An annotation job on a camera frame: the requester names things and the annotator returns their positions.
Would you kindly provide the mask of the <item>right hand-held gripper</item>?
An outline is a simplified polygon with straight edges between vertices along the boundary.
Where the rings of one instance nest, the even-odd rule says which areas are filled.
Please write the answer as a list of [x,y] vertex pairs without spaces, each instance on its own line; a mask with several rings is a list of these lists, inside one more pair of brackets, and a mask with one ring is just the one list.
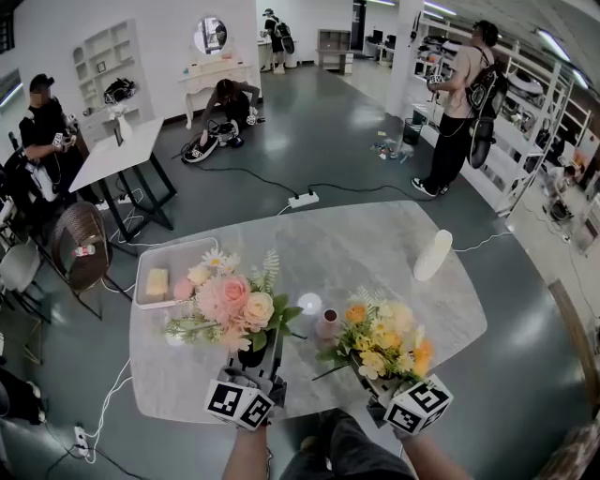
[[415,436],[437,422],[454,400],[437,375],[419,382],[371,378],[356,351],[351,351],[351,366],[359,382],[371,394],[367,411],[378,428],[389,424],[404,434]]

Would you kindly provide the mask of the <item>yellow orange flower bouquet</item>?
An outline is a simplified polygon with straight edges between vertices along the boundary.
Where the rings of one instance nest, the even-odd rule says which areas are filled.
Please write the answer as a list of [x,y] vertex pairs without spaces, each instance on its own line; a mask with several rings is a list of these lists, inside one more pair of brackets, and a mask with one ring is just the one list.
[[317,359],[341,366],[351,361],[351,351],[359,354],[369,377],[382,380],[422,381],[433,358],[425,326],[416,322],[413,311],[364,287],[349,297],[333,344]]

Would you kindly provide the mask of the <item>pink flower bouquet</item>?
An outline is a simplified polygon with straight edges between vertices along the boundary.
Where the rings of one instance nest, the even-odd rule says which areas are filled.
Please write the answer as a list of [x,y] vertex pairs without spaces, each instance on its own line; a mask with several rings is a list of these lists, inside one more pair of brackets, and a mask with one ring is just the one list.
[[241,256],[213,247],[188,270],[187,284],[176,289],[183,315],[166,322],[164,335],[185,344],[199,340],[219,344],[231,353],[264,348],[269,334],[289,336],[289,322],[303,309],[275,293],[280,261],[267,251],[262,268],[247,277],[237,271]]

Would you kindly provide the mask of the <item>pink vase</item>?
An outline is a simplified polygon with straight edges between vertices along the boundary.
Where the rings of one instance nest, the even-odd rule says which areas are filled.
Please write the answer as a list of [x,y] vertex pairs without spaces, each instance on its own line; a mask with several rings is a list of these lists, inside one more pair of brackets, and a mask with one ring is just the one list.
[[334,309],[327,309],[315,326],[316,335],[321,339],[332,339],[338,332],[339,318]]

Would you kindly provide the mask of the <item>person's left forearm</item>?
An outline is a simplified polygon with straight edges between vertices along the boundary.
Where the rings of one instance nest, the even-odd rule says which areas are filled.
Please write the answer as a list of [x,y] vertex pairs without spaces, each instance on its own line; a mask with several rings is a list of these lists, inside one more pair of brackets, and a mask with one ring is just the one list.
[[267,479],[267,427],[238,428],[221,480]]

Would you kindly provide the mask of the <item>person's grey trousers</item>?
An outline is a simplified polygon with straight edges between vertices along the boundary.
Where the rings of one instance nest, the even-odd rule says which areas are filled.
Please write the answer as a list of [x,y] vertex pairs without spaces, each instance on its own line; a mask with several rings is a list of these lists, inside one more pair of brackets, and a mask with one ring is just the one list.
[[408,465],[373,442],[341,409],[319,414],[320,448],[300,450],[279,480],[415,480]]

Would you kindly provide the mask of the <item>white rectangular tray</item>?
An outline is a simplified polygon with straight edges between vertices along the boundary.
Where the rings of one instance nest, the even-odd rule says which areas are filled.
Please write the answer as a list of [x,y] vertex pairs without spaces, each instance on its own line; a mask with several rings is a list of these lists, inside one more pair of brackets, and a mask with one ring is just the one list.
[[[186,241],[145,251],[139,258],[133,304],[141,309],[169,308],[177,303],[176,283],[188,274],[188,269],[201,262],[202,256],[218,247],[215,237]],[[152,270],[165,270],[166,289],[161,293],[147,291]]]

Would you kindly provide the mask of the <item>black white backpack rig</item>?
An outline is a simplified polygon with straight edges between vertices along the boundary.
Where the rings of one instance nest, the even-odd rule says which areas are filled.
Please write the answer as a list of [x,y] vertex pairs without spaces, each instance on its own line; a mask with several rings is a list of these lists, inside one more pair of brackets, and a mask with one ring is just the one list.
[[203,135],[200,134],[182,149],[180,157],[184,163],[192,164],[207,159],[217,147],[241,147],[244,141],[239,133],[239,126],[234,120],[222,124],[210,120],[205,142],[202,142]]

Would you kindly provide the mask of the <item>floral patterned stool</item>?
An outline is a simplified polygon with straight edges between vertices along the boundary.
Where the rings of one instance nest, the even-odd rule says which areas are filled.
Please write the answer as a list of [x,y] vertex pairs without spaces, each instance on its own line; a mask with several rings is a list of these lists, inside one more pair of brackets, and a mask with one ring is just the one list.
[[600,447],[600,423],[572,429],[550,456],[541,480],[580,480]]

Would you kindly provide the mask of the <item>brown wicker chair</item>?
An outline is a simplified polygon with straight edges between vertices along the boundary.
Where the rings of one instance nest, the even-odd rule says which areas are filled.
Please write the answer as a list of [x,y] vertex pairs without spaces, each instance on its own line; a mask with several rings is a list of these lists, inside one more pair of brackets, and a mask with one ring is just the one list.
[[[74,248],[86,245],[95,246],[96,253],[93,256],[73,256]],[[57,220],[51,235],[50,252],[55,270],[79,304],[99,320],[102,320],[101,307],[94,310],[81,299],[83,293],[91,291],[98,284],[111,284],[117,293],[132,302],[130,294],[109,277],[115,249],[137,257],[108,239],[102,215],[90,202],[75,202],[69,206]]]

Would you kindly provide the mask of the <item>black waste bin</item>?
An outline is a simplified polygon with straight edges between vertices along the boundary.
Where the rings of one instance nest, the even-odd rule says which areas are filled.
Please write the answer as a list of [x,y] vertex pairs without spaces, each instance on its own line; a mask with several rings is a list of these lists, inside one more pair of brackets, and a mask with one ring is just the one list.
[[406,118],[403,125],[402,142],[410,146],[417,145],[421,137],[422,128],[427,124],[427,121],[426,117],[421,114],[417,114],[412,118]]

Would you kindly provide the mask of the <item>beige padded chair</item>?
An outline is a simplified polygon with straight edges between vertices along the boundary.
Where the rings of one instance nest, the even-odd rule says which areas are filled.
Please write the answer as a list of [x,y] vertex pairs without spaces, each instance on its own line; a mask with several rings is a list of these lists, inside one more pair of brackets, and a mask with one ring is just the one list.
[[31,238],[10,247],[0,261],[0,283],[27,314],[51,324],[51,320],[42,312],[41,302],[27,291],[30,286],[35,286],[43,293],[35,282],[41,263],[38,245]]

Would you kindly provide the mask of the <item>white vanity table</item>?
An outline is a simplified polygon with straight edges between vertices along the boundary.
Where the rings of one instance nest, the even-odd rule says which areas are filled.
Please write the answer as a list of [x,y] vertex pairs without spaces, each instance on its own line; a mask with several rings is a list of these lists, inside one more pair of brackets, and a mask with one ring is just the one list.
[[207,55],[187,67],[187,73],[178,80],[185,101],[186,129],[191,130],[194,116],[192,97],[207,88],[214,88],[224,78],[250,83],[254,81],[254,70],[237,53],[226,52],[219,55]]

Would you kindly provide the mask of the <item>wooden cabinet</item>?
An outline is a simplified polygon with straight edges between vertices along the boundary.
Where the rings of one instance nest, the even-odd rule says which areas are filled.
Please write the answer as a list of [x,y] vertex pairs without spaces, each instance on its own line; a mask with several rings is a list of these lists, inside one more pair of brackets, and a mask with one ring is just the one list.
[[353,72],[352,32],[347,30],[318,30],[316,52],[321,69],[349,76]]

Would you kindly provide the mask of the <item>round wall mirror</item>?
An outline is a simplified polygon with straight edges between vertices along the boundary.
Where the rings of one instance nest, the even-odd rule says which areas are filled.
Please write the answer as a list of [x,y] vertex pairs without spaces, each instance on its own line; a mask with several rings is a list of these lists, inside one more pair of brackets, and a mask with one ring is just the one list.
[[200,53],[219,53],[227,43],[227,28],[217,17],[202,18],[194,32],[194,45]]

